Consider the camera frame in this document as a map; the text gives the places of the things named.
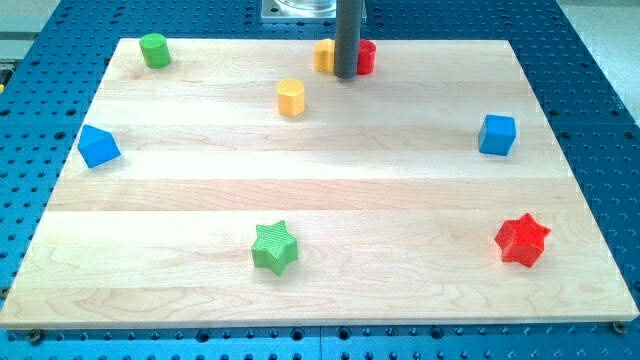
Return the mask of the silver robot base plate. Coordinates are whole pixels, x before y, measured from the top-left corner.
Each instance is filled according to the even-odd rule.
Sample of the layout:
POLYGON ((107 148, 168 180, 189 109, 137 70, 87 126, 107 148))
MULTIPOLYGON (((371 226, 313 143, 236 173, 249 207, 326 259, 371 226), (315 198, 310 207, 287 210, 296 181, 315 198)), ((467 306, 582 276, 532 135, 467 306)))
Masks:
POLYGON ((336 0, 260 0, 262 23, 333 23, 336 0))

